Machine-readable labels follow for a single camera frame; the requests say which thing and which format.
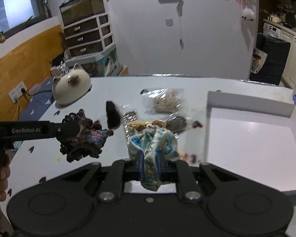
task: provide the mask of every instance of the window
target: window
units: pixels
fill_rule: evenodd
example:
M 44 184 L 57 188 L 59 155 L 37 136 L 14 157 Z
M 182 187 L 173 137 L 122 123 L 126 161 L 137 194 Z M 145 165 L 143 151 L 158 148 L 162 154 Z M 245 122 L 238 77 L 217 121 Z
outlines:
M 0 32 L 5 38 L 48 18 L 45 0 L 0 0 Z

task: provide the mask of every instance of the white wall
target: white wall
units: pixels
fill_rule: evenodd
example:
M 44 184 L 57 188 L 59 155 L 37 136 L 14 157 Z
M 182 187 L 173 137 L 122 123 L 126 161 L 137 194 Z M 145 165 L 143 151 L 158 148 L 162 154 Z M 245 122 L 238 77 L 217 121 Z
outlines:
M 64 0 L 48 0 L 61 19 Z M 250 0 L 256 10 L 257 0 Z M 248 79 L 257 22 L 240 26 L 235 0 L 184 0 L 182 36 L 177 3 L 159 0 L 105 0 L 117 53 L 131 74 L 181 73 Z M 173 19 L 167 27 L 165 20 Z
M 0 58 L 2 58 L 4 55 L 12 51 L 23 42 L 56 25 L 59 25 L 59 20 L 57 17 L 52 17 L 47 20 L 41 21 L 40 23 L 37 23 L 33 26 L 30 26 L 23 31 L 11 36 L 4 43 L 0 44 Z

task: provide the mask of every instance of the washing machine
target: washing machine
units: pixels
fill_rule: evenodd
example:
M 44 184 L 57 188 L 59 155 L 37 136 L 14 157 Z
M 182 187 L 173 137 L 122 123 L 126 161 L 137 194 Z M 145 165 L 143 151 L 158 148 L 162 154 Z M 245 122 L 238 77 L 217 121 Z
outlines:
M 266 36 L 280 38 L 281 29 L 265 22 L 263 26 L 263 34 Z

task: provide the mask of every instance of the cat ear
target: cat ear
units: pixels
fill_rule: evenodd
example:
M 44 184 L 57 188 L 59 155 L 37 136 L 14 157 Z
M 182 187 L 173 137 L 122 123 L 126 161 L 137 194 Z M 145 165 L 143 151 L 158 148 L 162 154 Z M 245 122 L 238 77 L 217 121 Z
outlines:
M 59 81 L 60 81 L 60 77 L 54 77 L 53 78 L 53 87 L 56 87 L 56 85 L 58 84 Z
M 83 69 L 83 67 L 82 67 L 80 64 L 76 63 L 76 64 L 73 66 L 73 70 L 75 70 L 75 69 Z

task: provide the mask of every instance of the yellow wooden panel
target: yellow wooden panel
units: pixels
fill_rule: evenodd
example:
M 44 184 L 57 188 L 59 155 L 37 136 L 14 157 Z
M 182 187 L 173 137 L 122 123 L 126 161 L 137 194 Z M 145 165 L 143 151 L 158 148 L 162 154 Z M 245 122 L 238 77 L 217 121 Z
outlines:
M 28 89 L 50 77 L 51 64 L 64 51 L 64 36 L 60 25 L 48 29 L 22 43 L 0 59 L 0 121 L 9 121 L 17 109 L 8 93 L 23 81 Z M 21 112 L 26 108 L 19 99 Z

